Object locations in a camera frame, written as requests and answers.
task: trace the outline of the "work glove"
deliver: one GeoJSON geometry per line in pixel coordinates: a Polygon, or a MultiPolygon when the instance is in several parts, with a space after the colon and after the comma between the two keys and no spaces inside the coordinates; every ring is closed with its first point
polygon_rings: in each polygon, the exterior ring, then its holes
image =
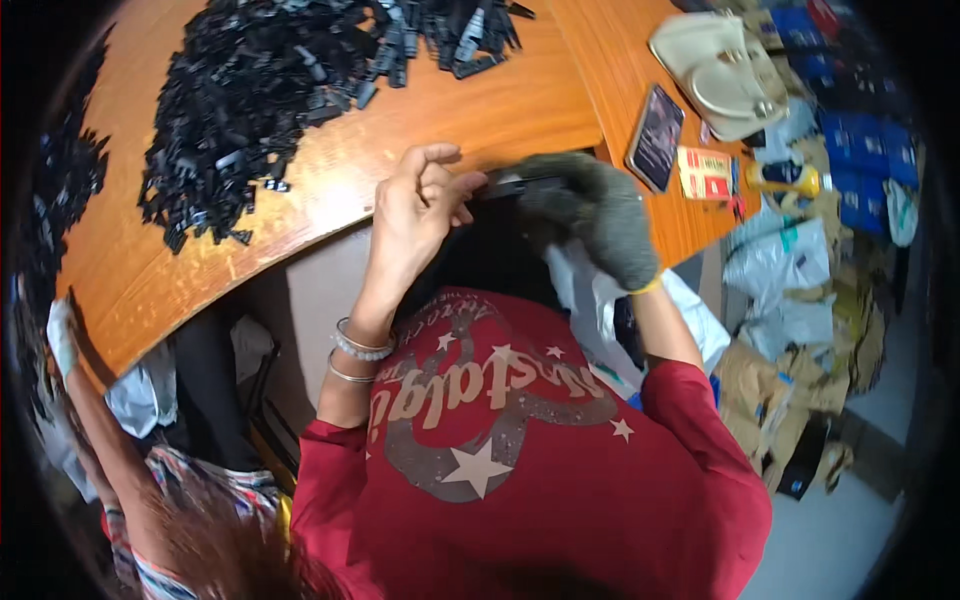
{"type": "Polygon", "coordinates": [[[528,186],[519,198],[525,217],[545,219],[580,238],[593,263],[631,294],[659,282],[660,259],[633,178],[581,153],[533,155],[511,171],[523,179],[564,180],[528,186]]]}
{"type": "Polygon", "coordinates": [[[50,305],[50,318],[47,320],[47,344],[53,352],[54,361],[60,369],[60,377],[66,376],[77,365],[77,345],[74,341],[73,308],[70,300],[61,298],[50,305]]]}

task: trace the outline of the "graphic print on shirt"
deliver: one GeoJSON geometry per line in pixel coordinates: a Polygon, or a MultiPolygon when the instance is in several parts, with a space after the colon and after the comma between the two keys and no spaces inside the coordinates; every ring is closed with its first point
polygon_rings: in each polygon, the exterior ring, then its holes
{"type": "MultiPolygon", "coordinates": [[[[506,482],[530,419],[609,427],[617,414],[616,402],[589,368],[562,360],[564,352],[555,346],[519,341],[496,307],[475,294],[440,294],[397,338],[395,355],[377,375],[368,445],[382,444],[388,463],[411,485],[445,502],[483,499],[506,482]],[[486,334],[482,343],[475,343],[471,329],[479,324],[486,334]],[[437,349],[418,364],[409,345],[426,335],[425,329],[431,336],[440,331],[432,337],[437,349]],[[457,356],[452,363],[445,360],[450,352],[457,356]],[[485,381],[488,372],[490,383],[485,381]],[[532,393],[537,382],[546,382],[555,399],[532,393]],[[483,403],[493,418],[477,424],[475,434],[471,429],[472,439],[447,447],[418,442],[415,426],[421,434],[437,431],[455,418],[458,407],[465,410],[471,403],[483,403]]],[[[424,344],[418,346],[422,353],[424,344]]]]}

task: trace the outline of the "red long-sleeve shirt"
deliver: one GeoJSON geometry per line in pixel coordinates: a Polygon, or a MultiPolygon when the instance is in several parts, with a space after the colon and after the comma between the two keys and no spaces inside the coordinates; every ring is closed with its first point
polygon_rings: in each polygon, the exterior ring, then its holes
{"type": "Polygon", "coordinates": [[[658,366],[640,413],[590,375],[560,315],[467,289],[398,339],[370,427],[314,421],[300,438],[295,538],[354,598],[746,585],[770,499],[699,370],[658,366]]]}

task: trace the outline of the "floor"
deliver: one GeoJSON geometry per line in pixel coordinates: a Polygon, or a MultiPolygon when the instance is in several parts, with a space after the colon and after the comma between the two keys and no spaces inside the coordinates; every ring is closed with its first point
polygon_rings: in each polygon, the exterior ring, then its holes
{"type": "MultiPolygon", "coordinates": [[[[359,228],[295,256],[242,290],[254,316],[282,343],[269,397],[295,431],[313,419],[314,404],[333,349],[334,324],[345,316],[362,281],[370,231],[359,228]]],[[[688,280],[700,270],[700,293],[720,316],[720,252],[714,247],[696,267],[678,270],[688,280]]],[[[903,443],[913,405],[917,360],[915,297],[887,333],[887,360],[879,384],[849,408],[903,443]]],[[[897,521],[901,500],[888,504],[847,475],[834,494],[811,490],[802,502],[774,498],[774,525],[764,560],[742,598],[856,595],[897,521]]]]}

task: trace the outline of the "yellow bottle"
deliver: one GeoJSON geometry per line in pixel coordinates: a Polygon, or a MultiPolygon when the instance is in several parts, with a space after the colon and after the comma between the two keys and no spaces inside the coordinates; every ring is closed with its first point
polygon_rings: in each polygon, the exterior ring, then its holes
{"type": "Polygon", "coordinates": [[[813,165],[793,161],[755,162],[747,168],[747,185],[765,192],[797,192],[816,198],[822,190],[832,189],[829,173],[821,174],[813,165]]]}

